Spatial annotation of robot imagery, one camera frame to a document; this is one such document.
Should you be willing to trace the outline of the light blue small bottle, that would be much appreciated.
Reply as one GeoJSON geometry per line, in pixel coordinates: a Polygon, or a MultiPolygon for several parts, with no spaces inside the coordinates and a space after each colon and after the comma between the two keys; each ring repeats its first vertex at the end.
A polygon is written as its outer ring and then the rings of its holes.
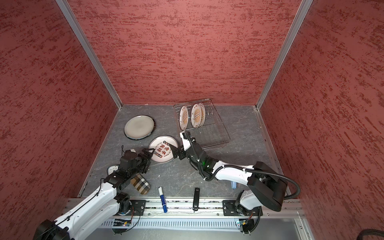
{"type": "Polygon", "coordinates": [[[231,181],[231,187],[232,187],[232,189],[236,189],[237,188],[237,183],[231,181]]]}

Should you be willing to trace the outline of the red patterned plate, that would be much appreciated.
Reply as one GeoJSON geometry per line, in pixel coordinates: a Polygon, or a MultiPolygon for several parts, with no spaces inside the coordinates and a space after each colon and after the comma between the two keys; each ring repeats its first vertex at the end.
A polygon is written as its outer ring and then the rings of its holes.
{"type": "Polygon", "coordinates": [[[170,145],[176,148],[179,146],[177,141],[170,136],[160,136],[155,138],[149,146],[150,149],[154,149],[152,161],[163,164],[173,160],[174,155],[170,145]]]}

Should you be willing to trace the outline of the left corner aluminium post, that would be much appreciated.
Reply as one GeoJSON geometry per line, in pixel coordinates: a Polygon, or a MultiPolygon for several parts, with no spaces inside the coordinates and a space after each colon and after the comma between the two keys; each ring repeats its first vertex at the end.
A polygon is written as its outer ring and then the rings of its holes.
{"type": "Polygon", "coordinates": [[[86,34],[84,33],[84,31],[83,31],[80,23],[78,22],[74,12],[72,11],[68,1],[56,0],[56,3],[58,4],[61,12],[63,13],[63,15],[65,17],[65,19],[69,23],[71,29],[73,30],[78,41],[80,42],[81,46],[83,47],[85,53],[87,54],[89,60],[91,61],[92,65],[93,65],[93,67],[95,68],[96,72],[98,73],[99,77],[101,78],[107,91],[109,92],[110,96],[114,100],[117,108],[119,110],[121,110],[123,107],[123,103],[122,103],[117,91],[115,90],[112,82],[110,81],[110,78],[108,77],[106,71],[104,70],[100,60],[98,59],[95,51],[93,50],[88,38],[86,37],[86,34]]]}

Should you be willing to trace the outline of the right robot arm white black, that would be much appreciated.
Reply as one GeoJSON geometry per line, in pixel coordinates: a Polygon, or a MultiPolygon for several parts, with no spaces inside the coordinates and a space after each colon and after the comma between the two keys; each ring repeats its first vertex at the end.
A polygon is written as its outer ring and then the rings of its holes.
{"type": "Polygon", "coordinates": [[[263,162],[253,166],[227,164],[209,157],[196,142],[191,142],[187,150],[171,144],[168,146],[175,158],[187,158],[204,181],[230,181],[247,186],[249,189],[241,192],[234,203],[234,209],[241,216],[263,206],[279,212],[284,200],[295,199],[301,193],[298,183],[278,174],[263,162]]]}

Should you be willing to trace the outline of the aluminium front rail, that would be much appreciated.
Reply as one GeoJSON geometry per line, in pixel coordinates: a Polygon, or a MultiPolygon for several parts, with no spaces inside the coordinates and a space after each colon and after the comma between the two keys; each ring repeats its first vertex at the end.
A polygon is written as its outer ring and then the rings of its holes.
{"type": "MultiPolygon", "coordinates": [[[[166,198],[168,212],[164,213],[160,197],[133,197],[132,200],[146,200],[144,218],[231,218],[235,216],[224,216],[223,199],[220,198],[200,198],[199,210],[194,212],[193,198],[166,198]]],[[[298,219],[306,218],[300,200],[284,201],[282,210],[272,211],[267,207],[262,207],[263,217],[269,219],[298,219]]]]}

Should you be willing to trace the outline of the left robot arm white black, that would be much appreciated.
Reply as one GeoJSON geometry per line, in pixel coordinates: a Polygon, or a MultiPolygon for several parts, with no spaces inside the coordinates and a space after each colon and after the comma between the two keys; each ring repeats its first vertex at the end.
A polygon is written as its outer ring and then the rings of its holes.
{"type": "Polygon", "coordinates": [[[125,151],[120,164],[100,186],[67,213],[54,221],[45,220],[36,229],[34,240],[84,240],[104,221],[117,213],[132,214],[130,196],[123,190],[137,174],[145,174],[154,149],[125,151]]]}

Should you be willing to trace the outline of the plaid glasses case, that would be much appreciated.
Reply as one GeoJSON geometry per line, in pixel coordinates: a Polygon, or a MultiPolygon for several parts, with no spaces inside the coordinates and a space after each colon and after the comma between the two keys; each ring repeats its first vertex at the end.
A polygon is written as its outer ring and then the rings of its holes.
{"type": "Polygon", "coordinates": [[[130,183],[141,195],[147,195],[151,189],[151,185],[141,174],[136,174],[130,183]]]}

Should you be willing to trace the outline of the orange striped front plate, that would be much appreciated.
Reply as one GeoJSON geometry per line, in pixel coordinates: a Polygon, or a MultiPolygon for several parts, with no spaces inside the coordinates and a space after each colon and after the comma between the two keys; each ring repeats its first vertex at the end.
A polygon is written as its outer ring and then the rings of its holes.
{"type": "Polygon", "coordinates": [[[189,113],[188,113],[188,108],[186,106],[182,106],[180,110],[180,116],[179,116],[179,125],[181,131],[185,131],[188,125],[188,118],[189,118],[189,113]]]}

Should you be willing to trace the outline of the plain cream white plate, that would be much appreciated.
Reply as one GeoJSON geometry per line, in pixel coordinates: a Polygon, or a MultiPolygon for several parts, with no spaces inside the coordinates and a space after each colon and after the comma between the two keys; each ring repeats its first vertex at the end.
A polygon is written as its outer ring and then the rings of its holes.
{"type": "Polygon", "coordinates": [[[154,119],[141,115],[133,117],[126,123],[124,133],[131,140],[141,140],[151,135],[155,128],[154,119]]]}

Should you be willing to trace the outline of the orange striped plate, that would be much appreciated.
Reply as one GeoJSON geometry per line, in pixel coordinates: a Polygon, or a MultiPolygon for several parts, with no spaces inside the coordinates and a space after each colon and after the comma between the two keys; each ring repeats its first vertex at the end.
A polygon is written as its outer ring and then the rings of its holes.
{"type": "Polygon", "coordinates": [[[181,131],[185,131],[188,125],[188,118],[189,118],[189,113],[188,113],[188,108],[186,106],[182,106],[180,110],[180,116],[179,116],[179,125],[181,131]]]}
{"type": "Polygon", "coordinates": [[[206,119],[206,109],[203,103],[199,103],[199,106],[201,108],[201,121],[200,121],[199,127],[202,127],[206,119]]]}
{"type": "Polygon", "coordinates": [[[198,128],[202,119],[202,110],[199,104],[194,104],[191,110],[191,124],[193,128],[198,128]]]}

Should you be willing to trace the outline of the black remote stick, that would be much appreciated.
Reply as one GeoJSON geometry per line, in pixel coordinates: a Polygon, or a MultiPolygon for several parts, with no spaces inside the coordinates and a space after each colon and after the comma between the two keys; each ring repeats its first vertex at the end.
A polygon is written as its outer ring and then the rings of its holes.
{"type": "Polygon", "coordinates": [[[200,201],[200,188],[195,188],[193,207],[192,207],[194,212],[199,210],[199,201],[200,201]]]}

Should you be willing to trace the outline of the blue white marker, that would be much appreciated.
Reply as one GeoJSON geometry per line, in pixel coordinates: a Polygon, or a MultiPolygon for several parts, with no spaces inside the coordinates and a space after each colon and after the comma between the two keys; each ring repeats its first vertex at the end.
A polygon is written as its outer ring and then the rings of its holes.
{"type": "Polygon", "coordinates": [[[158,190],[159,190],[159,195],[160,195],[161,202],[162,202],[163,211],[164,211],[164,213],[167,213],[168,212],[168,208],[167,208],[167,204],[166,204],[166,199],[165,199],[165,196],[164,196],[163,188],[159,187],[158,190]]]}

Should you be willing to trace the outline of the green alarm clock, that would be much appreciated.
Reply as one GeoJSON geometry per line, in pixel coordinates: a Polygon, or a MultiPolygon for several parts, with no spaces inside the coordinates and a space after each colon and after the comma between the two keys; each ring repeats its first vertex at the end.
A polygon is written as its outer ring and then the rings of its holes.
{"type": "Polygon", "coordinates": [[[117,171],[118,169],[119,169],[118,165],[108,167],[107,169],[108,176],[114,173],[115,171],[117,171]]]}

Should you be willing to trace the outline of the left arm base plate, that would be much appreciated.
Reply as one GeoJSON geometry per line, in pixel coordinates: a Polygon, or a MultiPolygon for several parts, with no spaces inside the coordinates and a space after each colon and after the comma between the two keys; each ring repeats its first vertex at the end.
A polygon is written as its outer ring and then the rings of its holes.
{"type": "Polygon", "coordinates": [[[120,203],[119,216],[143,216],[146,200],[125,200],[120,203]]]}

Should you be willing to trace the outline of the corner aluminium post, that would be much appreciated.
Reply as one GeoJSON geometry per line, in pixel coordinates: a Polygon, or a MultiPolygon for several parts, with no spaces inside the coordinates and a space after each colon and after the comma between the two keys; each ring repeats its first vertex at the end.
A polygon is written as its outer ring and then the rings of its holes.
{"type": "Polygon", "coordinates": [[[266,100],[267,98],[267,95],[275,81],[275,78],[277,77],[278,73],[279,73],[279,70],[281,68],[281,66],[283,65],[283,62],[299,32],[299,29],[311,7],[313,3],[313,0],[302,0],[301,1],[301,4],[298,8],[298,11],[293,19],[293,22],[290,26],[290,29],[287,33],[287,36],[283,42],[283,45],[279,51],[279,54],[277,56],[277,59],[272,67],[272,70],[270,72],[270,75],[266,81],[266,84],[263,88],[263,91],[256,103],[256,110],[257,111],[260,111],[261,108],[262,108],[262,105],[264,103],[264,101],[266,100]]]}
{"type": "Polygon", "coordinates": [[[84,31],[83,31],[80,23],[78,22],[74,12],[72,11],[68,1],[56,0],[56,3],[58,4],[61,12],[63,13],[63,15],[65,17],[65,19],[69,23],[71,29],[73,30],[78,41],[80,42],[81,46],[83,47],[85,53],[87,54],[89,60],[91,61],[92,65],[93,65],[93,67],[95,68],[96,72],[98,73],[99,77],[101,78],[107,91],[109,92],[110,96],[114,100],[117,108],[119,110],[121,110],[123,107],[123,103],[122,103],[117,91],[115,90],[112,82],[110,81],[110,78],[108,77],[106,71],[104,70],[100,60],[98,59],[95,51],[93,50],[88,38],[86,37],[86,34],[84,33],[84,31]]]}

